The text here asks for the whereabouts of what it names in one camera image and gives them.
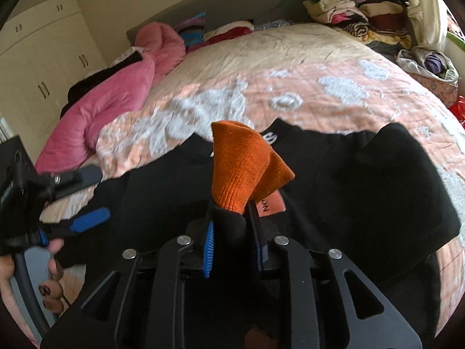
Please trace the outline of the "person's left hand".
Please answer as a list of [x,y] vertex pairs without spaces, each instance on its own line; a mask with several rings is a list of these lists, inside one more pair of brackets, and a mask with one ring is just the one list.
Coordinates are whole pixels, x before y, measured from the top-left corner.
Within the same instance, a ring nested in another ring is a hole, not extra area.
[[[11,316],[16,320],[20,320],[22,313],[10,286],[10,279],[13,273],[14,263],[12,257],[10,255],[1,256],[1,299]],[[63,277],[63,270],[55,258],[49,259],[47,263],[47,275],[48,278],[43,280],[38,286],[39,293],[42,296],[46,310],[49,310],[53,314],[61,314],[65,308],[62,301],[63,289],[59,282]]]

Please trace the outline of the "person's right hand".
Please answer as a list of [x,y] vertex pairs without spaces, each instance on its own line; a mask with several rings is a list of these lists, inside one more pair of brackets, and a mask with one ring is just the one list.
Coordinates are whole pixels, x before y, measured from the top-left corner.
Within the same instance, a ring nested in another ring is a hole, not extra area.
[[244,337],[245,349],[277,349],[278,342],[263,331],[253,328]]

